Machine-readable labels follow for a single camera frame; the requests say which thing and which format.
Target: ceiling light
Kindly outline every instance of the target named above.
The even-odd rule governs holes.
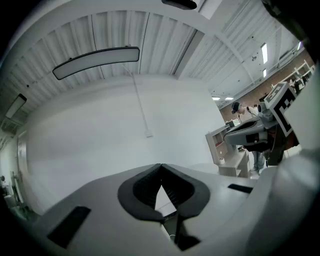
[[[264,43],[261,46],[261,50],[262,50],[263,64],[265,64],[268,61],[268,51],[267,51],[267,44],[266,43]]]
[[[6,112],[5,116],[11,119],[14,114],[26,103],[27,98],[21,93],[16,97],[9,110]]]
[[[301,41],[299,42],[299,44],[298,44],[298,48],[296,49],[297,51],[300,49],[300,47],[301,47]]]
[[[140,50],[138,47],[118,47],[96,50],[62,63],[55,67],[52,72],[58,80],[61,80],[74,73],[101,65],[137,62],[139,55]]]

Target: black slot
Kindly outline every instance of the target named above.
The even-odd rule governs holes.
[[[238,191],[241,191],[241,192],[244,192],[244,193],[248,193],[248,194],[250,194],[251,191],[254,189],[253,187],[241,186],[241,185],[237,185],[237,184],[230,184],[228,186],[228,188],[232,189],[232,190],[238,190]]]
[[[77,206],[47,237],[66,249],[90,212],[87,207]]]

